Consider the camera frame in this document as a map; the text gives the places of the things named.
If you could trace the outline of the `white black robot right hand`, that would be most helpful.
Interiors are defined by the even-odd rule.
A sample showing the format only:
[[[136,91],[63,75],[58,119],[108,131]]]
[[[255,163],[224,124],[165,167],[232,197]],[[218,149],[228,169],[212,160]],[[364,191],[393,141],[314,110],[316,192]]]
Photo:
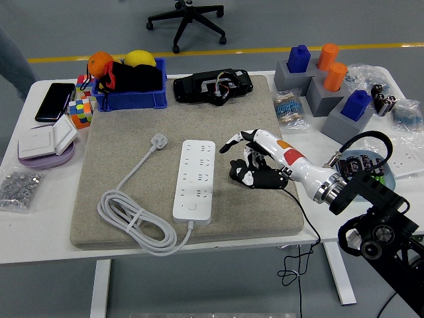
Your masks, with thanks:
[[[312,164],[286,141],[263,129],[235,134],[219,152],[226,153],[242,141],[247,142],[244,158],[230,162],[233,180],[252,189],[282,189],[292,180],[299,182],[313,201],[330,201],[330,191],[339,178],[334,169]]]

